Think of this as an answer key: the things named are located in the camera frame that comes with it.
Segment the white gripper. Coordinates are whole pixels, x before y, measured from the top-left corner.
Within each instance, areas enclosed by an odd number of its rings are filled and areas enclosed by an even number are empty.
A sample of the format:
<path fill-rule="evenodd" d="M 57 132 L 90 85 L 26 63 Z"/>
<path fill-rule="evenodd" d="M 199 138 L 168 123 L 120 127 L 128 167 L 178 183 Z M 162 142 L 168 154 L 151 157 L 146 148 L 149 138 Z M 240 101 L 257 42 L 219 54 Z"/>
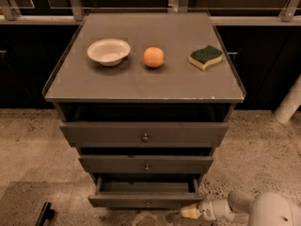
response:
<path fill-rule="evenodd" d="M 208 221 L 225 219 L 232 222 L 234 219 L 227 199 L 204 200 L 187 205 L 181 210 L 181 215 L 184 218 L 198 219 L 200 213 Z"/>

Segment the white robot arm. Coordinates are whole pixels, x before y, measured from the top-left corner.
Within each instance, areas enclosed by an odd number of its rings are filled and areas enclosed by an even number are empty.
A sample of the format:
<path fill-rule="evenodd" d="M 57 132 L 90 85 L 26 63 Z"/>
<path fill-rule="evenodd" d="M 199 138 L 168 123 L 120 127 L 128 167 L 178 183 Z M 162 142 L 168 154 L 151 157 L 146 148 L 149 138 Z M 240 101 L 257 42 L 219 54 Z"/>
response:
<path fill-rule="evenodd" d="M 247 226 L 301 226 L 301 207 L 274 192 L 253 198 L 243 191 L 232 190 L 227 198 L 196 202 L 180 212 L 184 218 L 225 219 Z"/>

